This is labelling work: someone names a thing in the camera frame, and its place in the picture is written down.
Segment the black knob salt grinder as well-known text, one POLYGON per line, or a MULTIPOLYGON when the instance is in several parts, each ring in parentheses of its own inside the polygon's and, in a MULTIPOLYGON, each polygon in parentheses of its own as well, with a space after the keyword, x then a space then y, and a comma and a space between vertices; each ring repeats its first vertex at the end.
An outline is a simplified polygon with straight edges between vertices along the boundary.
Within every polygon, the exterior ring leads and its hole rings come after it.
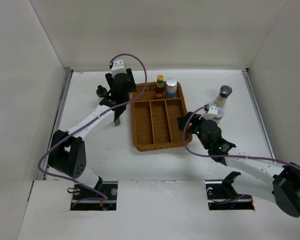
POLYGON ((96 94, 99 98, 105 98, 108 96, 108 91, 102 85, 98 85, 96 89, 96 94))

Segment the yellow cap sauce bottle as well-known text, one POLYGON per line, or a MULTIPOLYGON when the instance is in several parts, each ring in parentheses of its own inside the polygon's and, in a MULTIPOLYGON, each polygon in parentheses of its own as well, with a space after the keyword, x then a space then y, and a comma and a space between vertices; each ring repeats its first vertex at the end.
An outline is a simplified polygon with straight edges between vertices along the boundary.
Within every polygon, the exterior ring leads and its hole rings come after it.
POLYGON ((165 92, 165 82, 164 76, 159 74, 156 78, 155 88, 154 88, 154 96, 156 99, 161 99, 164 96, 165 92))

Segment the black top salt grinder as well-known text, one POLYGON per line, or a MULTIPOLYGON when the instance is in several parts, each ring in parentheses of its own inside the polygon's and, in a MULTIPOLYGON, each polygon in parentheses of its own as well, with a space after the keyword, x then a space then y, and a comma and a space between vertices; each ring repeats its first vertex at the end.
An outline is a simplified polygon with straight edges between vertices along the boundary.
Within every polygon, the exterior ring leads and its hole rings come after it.
POLYGON ((233 89, 230 86, 222 85, 219 89, 219 94, 217 95, 213 103, 217 107, 223 108, 226 105, 228 97, 232 94, 232 92, 233 89))

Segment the blue label pepper jar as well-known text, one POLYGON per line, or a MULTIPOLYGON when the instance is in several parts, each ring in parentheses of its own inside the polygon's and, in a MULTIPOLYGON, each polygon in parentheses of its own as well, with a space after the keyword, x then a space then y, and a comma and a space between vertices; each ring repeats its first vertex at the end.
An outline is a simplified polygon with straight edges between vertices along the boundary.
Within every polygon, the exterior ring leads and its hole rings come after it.
POLYGON ((177 96, 178 82, 174 77, 169 77, 165 81, 165 91, 167 98, 175 98, 177 96))

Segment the white lid seasoning jar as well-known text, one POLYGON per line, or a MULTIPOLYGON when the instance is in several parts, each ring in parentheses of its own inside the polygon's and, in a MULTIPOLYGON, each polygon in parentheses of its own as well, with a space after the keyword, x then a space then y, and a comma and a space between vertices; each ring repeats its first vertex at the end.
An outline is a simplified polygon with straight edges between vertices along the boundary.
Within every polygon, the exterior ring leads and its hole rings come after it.
POLYGON ((224 117, 224 115, 225 115, 224 109, 222 107, 217 107, 217 115, 213 117, 212 121, 219 124, 222 118, 224 117))

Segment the white lid sauce jar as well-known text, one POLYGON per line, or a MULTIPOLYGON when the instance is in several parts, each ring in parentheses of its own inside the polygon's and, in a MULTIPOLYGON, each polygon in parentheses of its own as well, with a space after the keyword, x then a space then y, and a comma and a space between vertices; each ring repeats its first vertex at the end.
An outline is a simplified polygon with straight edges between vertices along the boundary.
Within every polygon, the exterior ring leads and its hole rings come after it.
POLYGON ((120 124, 121 124, 120 118, 115 119, 115 120, 113 121, 113 123, 112 123, 112 125, 113 125, 114 127, 118 127, 120 124))

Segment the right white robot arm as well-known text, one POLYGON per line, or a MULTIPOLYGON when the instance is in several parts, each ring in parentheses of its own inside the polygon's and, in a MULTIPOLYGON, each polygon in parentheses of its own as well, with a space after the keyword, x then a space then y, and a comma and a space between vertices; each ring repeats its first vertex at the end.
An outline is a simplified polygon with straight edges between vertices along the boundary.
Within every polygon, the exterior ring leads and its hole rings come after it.
POLYGON ((222 180, 222 192, 228 198, 250 195, 276 204, 287 215, 300 217, 300 166, 262 156, 251 156, 222 137, 213 120, 188 112, 177 118, 182 133, 196 135, 207 150, 206 157, 234 168, 222 180))

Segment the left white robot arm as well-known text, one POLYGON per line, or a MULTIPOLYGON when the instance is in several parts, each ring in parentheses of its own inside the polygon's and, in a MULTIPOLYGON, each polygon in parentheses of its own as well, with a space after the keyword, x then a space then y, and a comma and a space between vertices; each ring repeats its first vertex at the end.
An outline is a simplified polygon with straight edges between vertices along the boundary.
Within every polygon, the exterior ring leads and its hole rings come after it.
POLYGON ((130 93, 136 90, 130 68, 118 70, 115 74, 106 73, 105 78, 109 91, 100 93, 102 100, 84 120, 67 131, 59 129, 53 134, 51 146, 56 148, 50 152, 47 161, 50 168, 84 184, 86 195, 93 200, 102 195, 103 180, 87 167, 86 142, 120 119, 126 110, 126 105, 120 104, 128 102, 130 93))

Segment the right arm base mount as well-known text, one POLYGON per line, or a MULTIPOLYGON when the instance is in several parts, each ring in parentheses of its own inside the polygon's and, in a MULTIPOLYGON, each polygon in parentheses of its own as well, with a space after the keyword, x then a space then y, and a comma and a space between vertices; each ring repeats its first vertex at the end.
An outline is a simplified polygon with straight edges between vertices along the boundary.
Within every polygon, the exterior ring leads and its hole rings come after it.
POLYGON ((210 211, 255 210, 252 196, 238 194, 232 184, 241 173, 233 171, 224 179, 205 182, 210 211))

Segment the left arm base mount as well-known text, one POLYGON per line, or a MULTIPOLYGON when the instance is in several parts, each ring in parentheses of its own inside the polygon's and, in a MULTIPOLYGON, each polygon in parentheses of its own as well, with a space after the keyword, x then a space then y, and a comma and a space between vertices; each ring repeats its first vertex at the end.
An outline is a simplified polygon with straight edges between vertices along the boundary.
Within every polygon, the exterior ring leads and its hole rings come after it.
POLYGON ((80 184, 67 189, 71 194, 71 211, 115 211, 117 209, 119 183, 117 181, 104 181, 99 191, 107 197, 84 188, 80 184))

